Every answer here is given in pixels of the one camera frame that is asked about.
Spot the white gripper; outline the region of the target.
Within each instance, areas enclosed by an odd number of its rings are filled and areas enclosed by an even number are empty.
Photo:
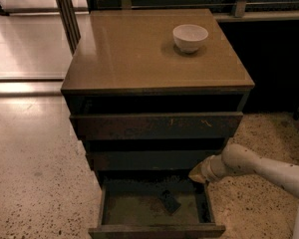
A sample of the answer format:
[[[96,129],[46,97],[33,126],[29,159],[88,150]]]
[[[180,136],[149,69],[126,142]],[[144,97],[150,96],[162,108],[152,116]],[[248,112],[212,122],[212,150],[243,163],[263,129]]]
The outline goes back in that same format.
[[[188,177],[194,182],[205,183],[220,181],[225,175],[226,166],[221,155],[212,155],[194,167]]]

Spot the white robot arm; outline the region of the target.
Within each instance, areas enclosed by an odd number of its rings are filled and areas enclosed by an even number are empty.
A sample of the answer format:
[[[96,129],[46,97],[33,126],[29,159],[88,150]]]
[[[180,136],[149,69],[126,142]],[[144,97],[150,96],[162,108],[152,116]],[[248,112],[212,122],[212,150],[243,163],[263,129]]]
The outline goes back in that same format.
[[[240,144],[228,144],[221,154],[209,156],[195,166],[188,177],[205,183],[250,174],[264,178],[299,199],[299,165],[260,156]],[[299,206],[292,239],[299,239]]]

